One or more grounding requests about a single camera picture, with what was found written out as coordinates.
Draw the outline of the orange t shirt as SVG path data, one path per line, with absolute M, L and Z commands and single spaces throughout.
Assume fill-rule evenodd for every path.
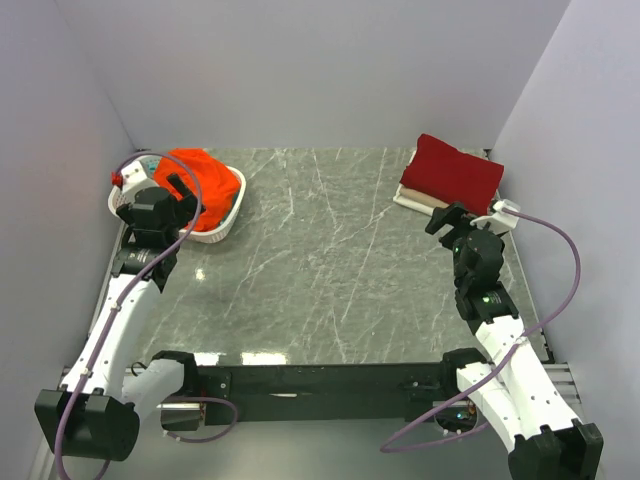
M 197 177 L 202 189 L 202 202 L 206 210 L 200 215 L 195 232 L 214 230 L 231 212 L 241 184 L 231 170 L 201 148 L 176 148 L 169 154 L 181 160 Z M 156 183 L 181 199 L 166 177 L 177 173 L 187 187 L 196 193 L 190 175 L 174 162 L 162 158 L 154 171 Z

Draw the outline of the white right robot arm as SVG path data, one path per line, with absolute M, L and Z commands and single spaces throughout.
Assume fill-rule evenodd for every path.
M 468 398 L 508 452 L 514 479 L 593 479 L 604 439 L 567 404 L 540 362 L 515 303 L 500 280 L 504 235 L 520 217 L 517 205 L 496 201 L 477 217 L 456 202 L 436 208 L 426 231 L 450 250 L 456 307 L 482 346 L 444 355 L 439 387 Z

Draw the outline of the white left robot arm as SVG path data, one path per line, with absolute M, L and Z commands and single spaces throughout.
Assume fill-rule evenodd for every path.
M 190 354 L 163 354 L 138 377 L 125 377 L 143 324 L 177 264 L 186 227 L 202 209 L 199 192 L 178 174 L 167 180 L 169 189 L 152 184 L 118 208 L 127 229 L 98 320 L 60 386 L 36 399 L 36 417 L 57 460 L 123 461 L 158 404 L 169 396 L 186 402 L 199 392 Z

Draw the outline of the white plastic laundry basket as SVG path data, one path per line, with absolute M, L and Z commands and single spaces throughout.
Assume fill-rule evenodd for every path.
M 158 155 L 142 155 L 127 165 L 112 181 L 108 197 L 110 212 L 115 213 L 144 186 L 165 187 L 180 198 L 181 195 L 168 181 L 168 176 L 176 173 L 190 191 L 194 191 L 196 185 L 202 190 L 203 212 L 189 239 L 207 244 L 224 240 L 235 223 L 246 192 L 244 175 L 201 148 L 176 148 L 169 155 L 184 165 L 178 166 Z

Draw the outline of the folded beige t shirt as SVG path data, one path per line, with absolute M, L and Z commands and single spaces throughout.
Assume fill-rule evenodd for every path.
M 442 200 L 439 200 L 420 191 L 407 188 L 403 185 L 399 186 L 398 195 L 399 199 L 402 199 L 403 201 L 410 201 L 413 204 L 420 205 L 421 207 L 425 208 L 446 208 L 449 206 L 448 203 Z

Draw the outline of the folded dark red t shirt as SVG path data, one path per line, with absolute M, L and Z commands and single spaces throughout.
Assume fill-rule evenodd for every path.
M 399 182 L 449 205 L 461 202 L 482 216 L 489 209 L 504 174 L 504 166 L 464 153 L 428 134 L 417 140 L 415 154 Z

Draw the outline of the aluminium frame rail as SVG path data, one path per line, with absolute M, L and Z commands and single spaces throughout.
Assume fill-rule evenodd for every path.
M 580 394 L 569 365 L 566 363 L 544 363 L 543 366 L 556 390 L 565 402 L 569 405 L 580 404 Z

